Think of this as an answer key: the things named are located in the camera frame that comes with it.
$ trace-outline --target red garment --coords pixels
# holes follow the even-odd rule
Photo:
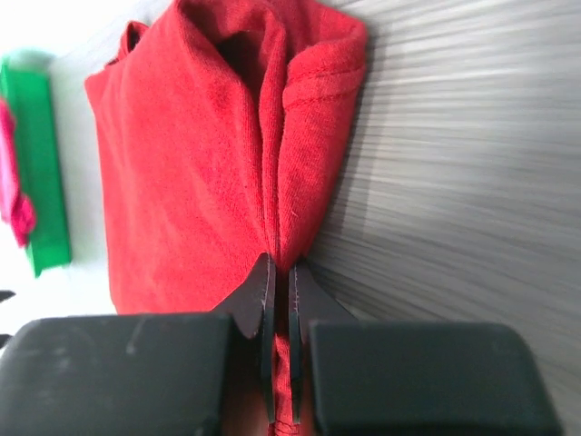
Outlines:
[[[119,313],[209,311],[260,253],[285,273],[309,250],[366,37],[312,0],[182,0],[149,29],[128,26],[117,59],[86,81]],[[289,434],[284,325],[276,345],[273,429]]]
[[[18,246],[24,247],[36,226],[36,214],[30,198],[20,190],[14,133],[14,118],[0,99],[0,217],[12,227]]]

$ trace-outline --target pink cloth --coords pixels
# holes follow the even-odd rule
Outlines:
[[[18,246],[24,247],[36,225],[36,214],[30,198],[20,190],[14,132],[10,108],[0,99],[0,217],[12,227]]]

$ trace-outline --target red fabric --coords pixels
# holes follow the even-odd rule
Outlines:
[[[12,227],[18,246],[24,247],[36,225],[36,214],[30,198],[20,190],[14,133],[14,118],[0,99],[0,217]]]
[[[209,311],[260,253],[286,273],[309,250],[366,37],[361,22],[312,0],[182,0],[149,29],[129,24],[118,57],[85,84],[118,312]],[[286,330],[277,434],[297,431]]]

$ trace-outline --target green block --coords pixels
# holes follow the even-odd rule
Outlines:
[[[16,120],[21,187],[36,210],[37,224],[26,253],[38,277],[45,269],[71,262],[48,75],[40,68],[5,59],[0,69],[0,95]]]

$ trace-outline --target gray surface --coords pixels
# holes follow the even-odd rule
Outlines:
[[[371,69],[320,282],[379,318],[516,327],[581,434],[581,3],[334,4]]]

